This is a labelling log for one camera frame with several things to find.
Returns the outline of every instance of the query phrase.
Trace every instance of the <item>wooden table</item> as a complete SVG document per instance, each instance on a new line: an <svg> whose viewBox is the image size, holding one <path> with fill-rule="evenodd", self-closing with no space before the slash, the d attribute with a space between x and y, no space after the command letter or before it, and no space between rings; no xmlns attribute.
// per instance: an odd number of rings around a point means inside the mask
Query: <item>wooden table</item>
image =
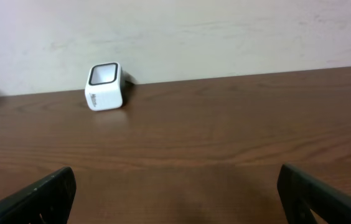
<svg viewBox="0 0 351 224"><path fill-rule="evenodd" d="M351 195L351 67L0 98L0 199L71 166L69 223L286 223L285 162Z"/></svg>

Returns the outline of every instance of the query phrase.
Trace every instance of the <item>wood grain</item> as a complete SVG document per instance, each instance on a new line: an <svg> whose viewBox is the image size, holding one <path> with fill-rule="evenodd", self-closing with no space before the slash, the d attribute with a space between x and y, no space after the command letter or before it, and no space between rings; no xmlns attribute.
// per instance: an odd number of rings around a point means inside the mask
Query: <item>wood grain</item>
<svg viewBox="0 0 351 224"><path fill-rule="evenodd" d="M0 198L71 166L70 223L285 223L285 162L351 194L351 67L0 98Z"/></svg>

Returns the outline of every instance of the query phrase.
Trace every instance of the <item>white cube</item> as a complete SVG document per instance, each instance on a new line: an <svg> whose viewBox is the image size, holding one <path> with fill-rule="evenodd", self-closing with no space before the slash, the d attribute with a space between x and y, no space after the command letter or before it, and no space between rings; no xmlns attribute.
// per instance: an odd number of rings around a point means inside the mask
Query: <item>white cube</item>
<svg viewBox="0 0 351 224"><path fill-rule="evenodd" d="M117 62L95 65L88 76L85 96L93 111L119 108L123 104L124 75Z"/></svg>

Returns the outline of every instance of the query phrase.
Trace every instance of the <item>front face of cube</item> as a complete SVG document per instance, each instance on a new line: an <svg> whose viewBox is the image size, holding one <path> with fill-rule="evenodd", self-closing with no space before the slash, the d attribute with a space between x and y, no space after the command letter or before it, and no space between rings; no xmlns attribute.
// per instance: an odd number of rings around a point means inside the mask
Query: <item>front face of cube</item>
<svg viewBox="0 0 351 224"><path fill-rule="evenodd" d="M123 104L120 71L118 63L96 65L91 69L85 88L87 104L91 110L114 109Z"/></svg>

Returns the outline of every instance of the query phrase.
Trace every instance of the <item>small white container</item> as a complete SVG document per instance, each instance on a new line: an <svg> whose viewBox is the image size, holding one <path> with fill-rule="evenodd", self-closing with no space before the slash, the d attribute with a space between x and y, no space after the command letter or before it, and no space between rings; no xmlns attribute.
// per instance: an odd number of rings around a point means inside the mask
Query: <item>small white container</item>
<svg viewBox="0 0 351 224"><path fill-rule="evenodd" d="M117 62L95 65L88 76L85 96L93 111L109 110L123 104L124 75Z"/></svg>

